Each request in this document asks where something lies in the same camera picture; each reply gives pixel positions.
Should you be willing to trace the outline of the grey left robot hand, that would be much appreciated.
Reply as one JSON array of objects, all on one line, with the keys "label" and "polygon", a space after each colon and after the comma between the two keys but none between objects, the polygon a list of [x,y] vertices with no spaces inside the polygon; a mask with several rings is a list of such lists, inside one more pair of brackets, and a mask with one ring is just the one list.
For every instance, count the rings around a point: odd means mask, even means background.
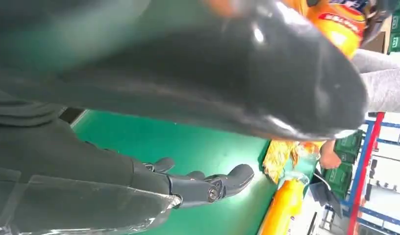
[{"label": "grey left robot hand", "polygon": [[368,0],[364,8],[366,26],[364,29],[361,47],[372,41],[380,32],[385,20],[397,9],[398,0]]}]

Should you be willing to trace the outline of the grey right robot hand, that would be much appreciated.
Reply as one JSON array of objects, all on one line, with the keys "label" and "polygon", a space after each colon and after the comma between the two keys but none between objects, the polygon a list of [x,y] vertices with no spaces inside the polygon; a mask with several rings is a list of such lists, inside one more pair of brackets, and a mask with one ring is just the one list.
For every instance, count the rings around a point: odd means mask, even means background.
[{"label": "grey right robot hand", "polygon": [[0,0],[0,235],[138,233],[253,178],[96,148],[60,108],[324,141],[367,105],[351,61],[279,0]]}]

